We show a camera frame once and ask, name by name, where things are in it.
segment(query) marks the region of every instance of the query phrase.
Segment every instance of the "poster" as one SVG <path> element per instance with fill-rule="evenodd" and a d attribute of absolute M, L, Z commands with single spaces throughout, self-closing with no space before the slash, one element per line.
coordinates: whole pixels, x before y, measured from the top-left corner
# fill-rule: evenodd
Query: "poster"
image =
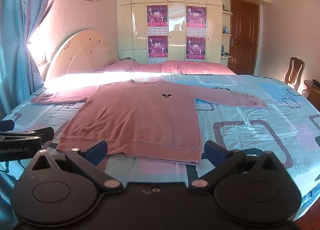
<path fill-rule="evenodd" d="M 187 6 L 187 28 L 207 28 L 207 9 L 205 7 Z"/>
<path fill-rule="evenodd" d="M 168 26 L 168 6 L 149 5 L 148 27 L 167 27 Z"/>
<path fill-rule="evenodd" d="M 205 37 L 187 36 L 187 60 L 205 59 Z"/>
<path fill-rule="evenodd" d="M 168 36 L 148 36 L 149 58 L 168 57 Z"/>

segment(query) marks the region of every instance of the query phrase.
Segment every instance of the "chair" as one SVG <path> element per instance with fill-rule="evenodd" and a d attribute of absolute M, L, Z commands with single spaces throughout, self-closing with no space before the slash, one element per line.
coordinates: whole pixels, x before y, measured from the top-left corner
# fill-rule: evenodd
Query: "chair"
<path fill-rule="evenodd" d="M 290 59 L 289 70 L 287 72 L 287 75 L 285 75 L 285 78 L 284 78 L 284 83 L 291 84 L 294 90 L 298 90 L 303 69 L 304 69 L 304 62 L 300 59 L 292 57 Z"/>

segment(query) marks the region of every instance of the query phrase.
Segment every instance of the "brown door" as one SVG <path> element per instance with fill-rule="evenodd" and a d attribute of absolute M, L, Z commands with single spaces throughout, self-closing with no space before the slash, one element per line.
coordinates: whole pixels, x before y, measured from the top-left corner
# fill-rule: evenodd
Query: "brown door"
<path fill-rule="evenodd" d="M 238 75 L 253 75 L 257 58 L 259 6 L 231 0 L 231 49 L 228 68 Z"/>

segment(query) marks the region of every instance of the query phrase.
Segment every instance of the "cream headboard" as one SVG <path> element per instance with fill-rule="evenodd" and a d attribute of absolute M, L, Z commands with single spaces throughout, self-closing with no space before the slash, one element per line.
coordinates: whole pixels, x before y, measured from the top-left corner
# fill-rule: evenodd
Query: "cream headboard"
<path fill-rule="evenodd" d="M 45 78 L 54 78 L 74 73 L 93 73 L 106 63 L 116 60 L 106 37 L 95 30 L 85 30 L 71 36 L 54 56 Z"/>

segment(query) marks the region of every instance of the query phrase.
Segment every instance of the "pink wall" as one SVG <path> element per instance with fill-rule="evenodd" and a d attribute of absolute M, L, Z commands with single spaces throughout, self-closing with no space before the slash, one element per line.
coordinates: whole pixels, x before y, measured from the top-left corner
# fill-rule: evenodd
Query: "pink wall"
<path fill-rule="evenodd" d="M 305 79 L 320 80 L 320 0 L 272 0 L 263 6 L 259 76 L 284 81 L 290 57 L 305 62 Z"/>
<path fill-rule="evenodd" d="M 32 41 L 37 41 L 39 48 L 44 48 L 47 59 L 52 59 L 66 39 L 85 29 L 104 34 L 119 55 L 116 0 L 55 0 Z M 43 79 L 48 67 L 48 64 L 39 67 Z"/>

